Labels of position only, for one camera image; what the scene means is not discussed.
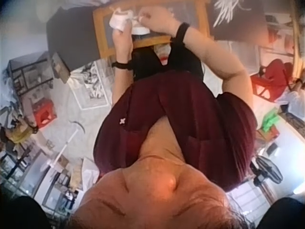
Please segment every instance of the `black fan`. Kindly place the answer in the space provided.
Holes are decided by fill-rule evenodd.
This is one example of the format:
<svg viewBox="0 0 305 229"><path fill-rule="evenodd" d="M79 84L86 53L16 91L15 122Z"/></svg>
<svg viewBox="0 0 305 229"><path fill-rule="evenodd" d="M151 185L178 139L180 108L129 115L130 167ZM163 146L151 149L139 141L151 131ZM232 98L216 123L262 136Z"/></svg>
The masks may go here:
<svg viewBox="0 0 305 229"><path fill-rule="evenodd" d="M271 179L276 184L280 184L283 181L283 175L271 160L263 156L258 156L255 161L258 168L256 168L254 163L251 162L250 164L251 170L256 175L254 178L255 186L260 186L266 178Z"/></svg>

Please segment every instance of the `wooden frame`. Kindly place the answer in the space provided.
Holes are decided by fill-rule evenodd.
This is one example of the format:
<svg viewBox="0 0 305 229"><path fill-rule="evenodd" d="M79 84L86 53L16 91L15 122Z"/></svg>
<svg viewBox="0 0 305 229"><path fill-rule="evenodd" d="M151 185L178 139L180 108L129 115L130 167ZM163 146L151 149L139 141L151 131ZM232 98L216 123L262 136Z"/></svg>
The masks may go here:
<svg viewBox="0 0 305 229"><path fill-rule="evenodd" d="M98 8L93 12L93 20L95 27L96 39L99 47L100 57L106 58L108 56L115 54L114 47L108 47L107 39L105 36L105 27L103 24L103 18L109 14L112 14L112 9L120 7L122 10L127 10L132 7L141 7L149 5L158 5L164 3L173 3L173 2L187 2L193 1L196 7L196 16L199 23L199 31L204 35L210 37L210 28L208 23L207 11L205 5L210 3L210 0L128 0L112 4L109 7ZM169 43L170 36L158 36L148 39L138 40L133 43L134 48L141 48L152 46L156 44Z"/></svg>

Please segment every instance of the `green object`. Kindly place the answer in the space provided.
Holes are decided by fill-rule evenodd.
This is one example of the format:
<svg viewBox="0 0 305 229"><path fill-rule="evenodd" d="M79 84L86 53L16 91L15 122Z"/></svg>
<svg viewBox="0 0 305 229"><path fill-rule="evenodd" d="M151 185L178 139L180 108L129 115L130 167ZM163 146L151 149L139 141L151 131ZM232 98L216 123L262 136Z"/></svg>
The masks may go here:
<svg viewBox="0 0 305 229"><path fill-rule="evenodd" d="M264 132L268 132L270 128L276 124L280 120L279 116L277 115L277 109L274 108L269 111L263 119L262 130Z"/></svg>

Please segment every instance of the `maroon shirt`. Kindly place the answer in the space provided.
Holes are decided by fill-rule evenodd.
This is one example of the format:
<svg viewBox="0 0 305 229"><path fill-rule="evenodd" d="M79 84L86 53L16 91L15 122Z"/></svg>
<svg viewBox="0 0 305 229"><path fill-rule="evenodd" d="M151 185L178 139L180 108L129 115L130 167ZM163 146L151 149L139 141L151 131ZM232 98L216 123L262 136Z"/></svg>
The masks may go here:
<svg viewBox="0 0 305 229"><path fill-rule="evenodd" d="M188 72L139 80L104 120L94 146L101 173L131 166L150 128L167 116L187 164L230 191L243 181L254 152L256 118L231 93L215 98Z"/></svg>

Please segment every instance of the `black wristwatch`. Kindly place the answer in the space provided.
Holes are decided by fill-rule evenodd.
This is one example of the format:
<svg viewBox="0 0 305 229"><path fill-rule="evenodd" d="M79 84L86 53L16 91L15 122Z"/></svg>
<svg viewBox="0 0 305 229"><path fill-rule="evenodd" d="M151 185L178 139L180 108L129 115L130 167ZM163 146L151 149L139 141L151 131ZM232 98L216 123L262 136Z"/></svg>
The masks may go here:
<svg viewBox="0 0 305 229"><path fill-rule="evenodd" d="M175 38L171 38L172 42L175 43L179 43L179 44L183 44L183 40L186 34L187 29L190 27L190 25L188 23L183 22L180 26L179 29L177 31L176 37Z"/></svg>
<svg viewBox="0 0 305 229"><path fill-rule="evenodd" d="M112 63L111 66L112 66L112 68L116 67L118 69L127 69L129 71L131 71L133 69L132 61L128 61L128 63L119 63L116 61L116 62Z"/></svg>

